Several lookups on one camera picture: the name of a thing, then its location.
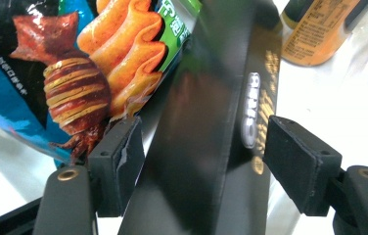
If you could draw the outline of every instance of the squid illustration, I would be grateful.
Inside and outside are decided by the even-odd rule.
[[[11,58],[39,61],[52,120],[71,136],[70,160],[88,156],[103,138],[108,120],[134,115],[161,81],[156,71],[165,53],[153,41],[161,16],[151,0],[112,0],[76,38],[78,13],[56,17],[13,17],[19,45]],[[77,40],[79,49],[74,47]]]

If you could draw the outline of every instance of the snack bag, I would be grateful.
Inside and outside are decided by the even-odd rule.
[[[65,164],[155,92],[190,31],[169,0],[0,0],[0,127]]]

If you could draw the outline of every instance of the white surface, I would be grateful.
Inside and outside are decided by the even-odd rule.
[[[275,3],[281,11],[286,2]],[[343,168],[368,165],[368,18],[364,23],[336,56],[320,67],[281,63],[276,114],[295,120],[339,151]],[[51,158],[0,131],[0,215],[41,197],[54,170]],[[272,187],[275,194],[270,198],[269,216],[285,219],[268,234],[334,234],[332,210],[327,217],[299,217],[280,185]],[[98,222],[101,234],[115,234],[120,225],[119,218]]]

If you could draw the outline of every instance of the plastic bag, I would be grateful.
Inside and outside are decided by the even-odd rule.
[[[163,47],[162,54],[159,53],[158,62],[153,63],[152,67],[139,67],[145,63],[135,60],[136,64],[141,63],[136,68],[141,69],[134,70],[129,66],[128,70],[114,75],[114,77],[122,77],[127,73],[133,73],[131,79],[118,81],[118,78],[114,78],[100,83],[101,86],[110,85],[109,88],[105,88],[107,93],[102,93],[102,96],[105,94],[111,96],[106,99],[107,101],[102,101],[108,103],[105,105],[108,110],[101,111],[99,116],[90,115],[95,108],[92,109],[85,104],[93,103],[91,101],[96,99],[90,95],[85,98],[87,96],[84,91],[87,90],[85,84],[77,83],[75,86],[78,91],[73,88],[74,86],[61,88],[61,91],[66,89],[66,94],[51,91],[51,87],[55,87],[52,83],[56,82],[53,79],[58,80],[58,83],[66,82],[65,79],[72,76],[73,70],[79,71],[82,68],[81,63],[97,65],[98,70],[94,69],[93,72],[99,73],[102,70],[101,64],[94,61],[93,55],[86,53],[79,46],[78,36],[96,22],[98,16],[106,11],[108,6],[121,4],[121,2],[120,0],[44,0],[41,2],[0,0],[0,127],[3,130],[44,154],[63,163],[74,164],[77,158],[90,153],[103,136],[101,127],[99,127],[98,136],[93,136],[96,133],[86,133],[90,132],[88,129],[91,123],[95,125],[96,122],[103,121],[105,125],[108,124],[109,119],[120,119],[139,112],[167,76],[169,69],[177,63],[177,55],[190,34],[186,25],[175,14],[174,6],[169,0],[159,3],[138,1],[139,4],[135,4],[142,7],[138,9],[139,13],[155,16],[158,21],[161,19],[162,27],[152,38],[145,37],[145,33],[141,35],[144,35],[142,40],[145,43]],[[124,8],[125,12],[112,12],[114,18],[124,14],[127,19],[132,15],[131,8],[135,6],[136,1],[123,2],[127,5]],[[121,21],[119,28],[127,32],[136,24],[139,22]],[[71,42],[73,38],[68,30],[71,27],[75,30],[74,42]],[[122,33],[123,31],[113,32],[110,37]],[[130,35],[129,38],[134,40],[135,37]],[[139,47],[133,47],[133,49],[141,50]],[[126,55],[120,58],[119,64],[130,65],[129,55],[132,52],[133,50],[127,51]],[[74,65],[74,67],[68,69],[68,65]],[[115,73],[116,70],[120,69],[111,67],[105,77],[108,77],[112,71]],[[136,79],[137,71],[150,74],[153,81]],[[86,82],[87,79],[84,79],[84,76],[91,76],[90,72],[77,75],[78,80]],[[48,86],[45,84],[45,77],[51,79]],[[65,100],[76,99],[73,98],[75,94],[83,97],[83,100],[77,103]],[[74,117],[76,115],[84,119],[78,121],[81,123],[73,124],[78,119]]]

